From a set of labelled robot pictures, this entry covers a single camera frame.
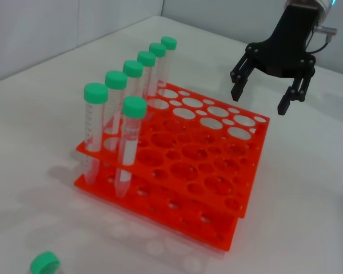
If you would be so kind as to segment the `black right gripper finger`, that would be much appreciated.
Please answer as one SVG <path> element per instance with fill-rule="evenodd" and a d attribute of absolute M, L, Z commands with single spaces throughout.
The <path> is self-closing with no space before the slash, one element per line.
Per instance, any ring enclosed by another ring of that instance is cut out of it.
<path fill-rule="evenodd" d="M 248 77 L 256 67 L 255 58 L 252 54 L 245 53 L 238 61 L 234 69 L 230 72 L 232 83 L 234 84 L 231 95 L 234 101 L 238 101 L 243 93 Z"/>
<path fill-rule="evenodd" d="M 304 68 L 297 71 L 292 85 L 288 87 L 277 106 L 278 115 L 285 115 L 292 101 L 303 102 L 305 100 L 311 78 L 315 73 L 314 65 L 315 61 L 309 61 Z"/>

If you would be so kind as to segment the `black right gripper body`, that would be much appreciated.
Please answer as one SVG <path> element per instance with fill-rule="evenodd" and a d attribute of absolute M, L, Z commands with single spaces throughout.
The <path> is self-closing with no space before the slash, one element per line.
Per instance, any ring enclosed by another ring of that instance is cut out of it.
<path fill-rule="evenodd" d="M 317 9 L 287 6 L 267 40 L 247 45 L 245 77 L 254 69 L 278 78 L 313 76 L 316 59 L 305 45 L 317 22 Z"/>

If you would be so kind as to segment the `green-capped clear test tube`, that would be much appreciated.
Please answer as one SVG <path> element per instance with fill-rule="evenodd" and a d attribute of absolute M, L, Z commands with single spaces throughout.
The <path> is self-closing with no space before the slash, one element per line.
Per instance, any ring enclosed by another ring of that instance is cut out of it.
<path fill-rule="evenodd" d="M 161 86 L 166 87 L 171 68 L 171 62 L 173 60 L 174 52 L 177 48 L 177 40 L 173 37 L 162 37 L 161 44 L 166 47 L 166 55 L 163 64 Z"/>
<path fill-rule="evenodd" d="M 146 101 L 139 94 L 143 65 L 135 60 L 127 60 L 123 64 L 123 73 L 127 76 L 127 81 L 122 94 L 122 114 L 130 118 L 142 119 L 147 109 Z"/>
<path fill-rule="evenodd" d="M 52 251 L 45 251 L 30 263 L 29 274 L 65 274 L 65 272 L 57 255 Z"/>
<path fill-rule="evenodd" d="M 122 132 L 118 150 L 118 163 L 123 166 L 134 164 L 142 120 L 146 115 L 147 102 L 139 96 L 128 96 L 122 106 Z M 115 173 L 115 193 L 123 198 L 131 183 L 132 173 L 117 168 Z"/>
<path fill-rule="evenodd" d="M 102 148 L 103 114 L 108 100 L 108 89 L 101 83 L 89 83 L 84 87 L 85 106 L 85 149 L 99 152 Z M 83 175 L 87 184 L 94 184 L 99 171 L 99 160 L 85 155 Z"/>
<path fill-rule="evenodd" d="M 137 61 L 143 65 L 139 94 L 146 100 L 157 84 L 156 56 L 149 51 L 140 51 Z"/>
<path fill-rule="evenodd" d="M 165 87 L 166 46 L 161 43 L 151 43 L 149 51 L 156 56 L 155 65 L 151 70 L 149 96 L 156 96 L 159 87 Z"/>
<path fill-rule="evenodd" d="M 108 88 L 108 100 L 104 109 L 103 131 L 116 135 L 120 129 L 127 76 L 122 71 L 109 71 L 105 76 L 105 85 Z"/>

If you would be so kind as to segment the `orange test tube rack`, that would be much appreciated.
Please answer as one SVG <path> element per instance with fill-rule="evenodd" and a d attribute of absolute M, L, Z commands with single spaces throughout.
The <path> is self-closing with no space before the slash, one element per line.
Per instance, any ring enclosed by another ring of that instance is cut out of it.
<path fill-rule="evenodd" d="M 143 121 L 130 187 L 116 196 L 118 156 L 103 147 L 90 156 L 98 176 L 79 189 L 200 242 L 230 249 L 245 216 L 269 118 L 168 84 Z"/>

